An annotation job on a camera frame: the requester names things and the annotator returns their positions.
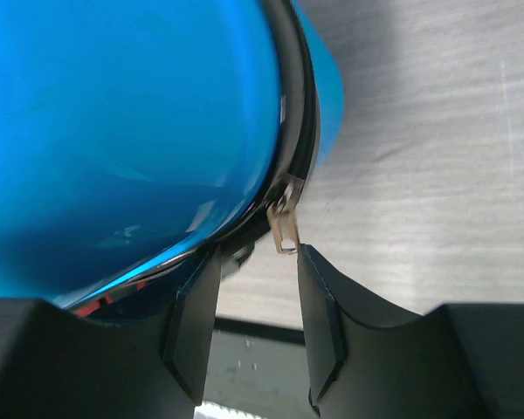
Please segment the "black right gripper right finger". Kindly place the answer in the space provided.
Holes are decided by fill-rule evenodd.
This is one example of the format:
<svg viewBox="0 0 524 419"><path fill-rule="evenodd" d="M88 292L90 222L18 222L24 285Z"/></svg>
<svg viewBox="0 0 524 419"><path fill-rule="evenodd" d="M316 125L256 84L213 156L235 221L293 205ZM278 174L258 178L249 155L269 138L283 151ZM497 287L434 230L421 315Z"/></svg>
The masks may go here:
<svg viewBox="0 0 524 419"><path fill-rule="evenodd" d="M322 418L524 418L524 304L420 315L298 253L309 401Z"/></svg>

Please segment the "blue suitcase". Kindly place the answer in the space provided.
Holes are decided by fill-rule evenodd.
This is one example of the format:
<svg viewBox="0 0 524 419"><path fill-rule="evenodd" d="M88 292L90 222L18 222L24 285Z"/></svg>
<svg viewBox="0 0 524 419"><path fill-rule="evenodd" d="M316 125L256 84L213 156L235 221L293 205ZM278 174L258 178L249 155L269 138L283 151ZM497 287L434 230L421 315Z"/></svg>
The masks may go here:
<svg viewBox="0 0 524 419"><path fill-rule="evenodd" d="M0 299L84 313L214 245L296 252L343 110L296 1L0 1Z"/></svg>

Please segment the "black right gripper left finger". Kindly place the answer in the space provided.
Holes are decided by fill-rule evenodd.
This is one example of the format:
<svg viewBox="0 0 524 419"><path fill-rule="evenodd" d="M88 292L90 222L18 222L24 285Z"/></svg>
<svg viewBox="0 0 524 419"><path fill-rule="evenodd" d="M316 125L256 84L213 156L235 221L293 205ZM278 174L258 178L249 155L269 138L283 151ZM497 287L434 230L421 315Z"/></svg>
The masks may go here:
<svg viewBox="0 0 524 419"><path fill-rule="evenodd" d="M0 299L0 418L191 418L220 271L210 249L86 317Z"/></svg>

